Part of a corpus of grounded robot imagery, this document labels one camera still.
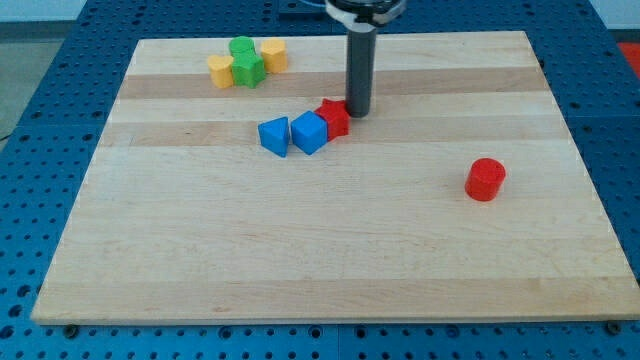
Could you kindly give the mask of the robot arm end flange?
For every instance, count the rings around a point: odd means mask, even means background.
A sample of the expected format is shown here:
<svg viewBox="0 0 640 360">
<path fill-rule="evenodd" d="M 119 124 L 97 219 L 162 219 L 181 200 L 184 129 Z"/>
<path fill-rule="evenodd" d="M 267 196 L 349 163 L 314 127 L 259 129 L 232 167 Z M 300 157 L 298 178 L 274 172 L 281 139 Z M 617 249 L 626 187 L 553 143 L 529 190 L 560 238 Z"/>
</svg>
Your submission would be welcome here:
<svg viewBox="0 0 640 360">
<path fill-rule="evenodd" d="M 398 18 L 407 0 L 326 0 L 327 14 L 348 28 L 382 27 Z"/>
</svg>

